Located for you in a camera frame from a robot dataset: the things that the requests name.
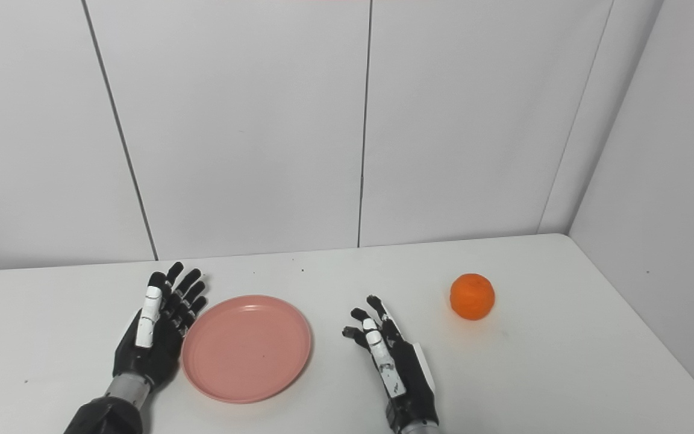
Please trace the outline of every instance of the white tile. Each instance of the white tile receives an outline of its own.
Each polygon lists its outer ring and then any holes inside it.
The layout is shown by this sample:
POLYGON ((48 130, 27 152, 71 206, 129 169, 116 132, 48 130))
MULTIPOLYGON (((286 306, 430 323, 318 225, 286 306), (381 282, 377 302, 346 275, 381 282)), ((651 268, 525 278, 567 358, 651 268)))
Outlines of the white tile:
POLYGON ((662 0, 615 0, 556 173, 540 233, 568 233, 662 0))
POLYGON ((377 0, 361 245, 536 233, 610 5, 377 0))
POLYGON ((694 2, 666 2, 571 236, 694 376, 694 2))
POLYGON ((160 257, 357 244, 368 0, 89 9, 160 257))
POLYGON ((80 2, 0 2, 0 268, 152 259, 80 2))

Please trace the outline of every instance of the tabletop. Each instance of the tabletop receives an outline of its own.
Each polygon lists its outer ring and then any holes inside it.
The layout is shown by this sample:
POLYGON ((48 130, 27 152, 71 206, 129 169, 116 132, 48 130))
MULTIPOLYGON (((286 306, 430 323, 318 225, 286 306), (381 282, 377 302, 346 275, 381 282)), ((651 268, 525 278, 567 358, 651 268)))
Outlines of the tabletop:
MULTIPOLYGON (((206 274, 209 305, 245 294, 292 303, 313 348, 290 387, 254 404, 211 400, 180 371, 143 408, 151 434, 389 433, 369 355, 341 336, 368 294, 422 344, 446 433, 694 432, 692 378, 559 234, 183 262, 206 274), (465 272, 496 292, 480 321, 448 304, 465 272)), ((168 266, 0 270, 0 433, 63 432, 104 393, 149 275, 168 266)))

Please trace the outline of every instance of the robotic hand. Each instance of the robotic hand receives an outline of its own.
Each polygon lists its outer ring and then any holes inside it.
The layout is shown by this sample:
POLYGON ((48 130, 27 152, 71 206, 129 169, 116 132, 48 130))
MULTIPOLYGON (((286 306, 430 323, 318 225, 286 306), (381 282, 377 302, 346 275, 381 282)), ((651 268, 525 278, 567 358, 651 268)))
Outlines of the robotic hand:
POLYGON ((371 353, 389 398, 390 428, 396 434, 439 434, 435 383, 421 347, 403 339, 382 300, 369 296, 366 301, 377 311, 382 326, 356 307, 351 315, 361 321, 361 329, 345 327, 342 335, 371 353))
POLYGON ((205 283, 193 269, 172 289, 184 265, 149 278, 143 308, 138 311, 114 353, 113 379, 101 398, 77 410, 64 434, 141 434, 140 409, 149 393, 178 368, 184 336, 207 300, 205 283))

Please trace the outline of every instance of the robotic wrist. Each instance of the robotic wrist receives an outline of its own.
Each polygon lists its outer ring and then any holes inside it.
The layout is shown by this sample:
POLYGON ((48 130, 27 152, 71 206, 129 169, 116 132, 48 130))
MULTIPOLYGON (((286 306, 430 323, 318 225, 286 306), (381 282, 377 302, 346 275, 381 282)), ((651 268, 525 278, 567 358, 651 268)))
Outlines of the robotic wrist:
POLYGON ((440 434, 440 429, 433 421, 416 420, 403 427, 398 434, 440 434))
POLYGON ((136 373, 123 373, 112 379, 104 396, 124 399, 140 410, 151 392, 151 385, 136 373))

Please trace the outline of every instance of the orange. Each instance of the orange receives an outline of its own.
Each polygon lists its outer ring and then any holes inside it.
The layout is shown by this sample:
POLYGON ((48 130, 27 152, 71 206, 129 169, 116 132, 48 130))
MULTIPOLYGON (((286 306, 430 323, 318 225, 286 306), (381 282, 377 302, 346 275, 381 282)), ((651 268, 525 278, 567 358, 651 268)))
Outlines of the orange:
POLYGON ((494 288, 480 274, 463 274, 451 284, 451 308, 465 319, 481 319, 494 306, 494 288))

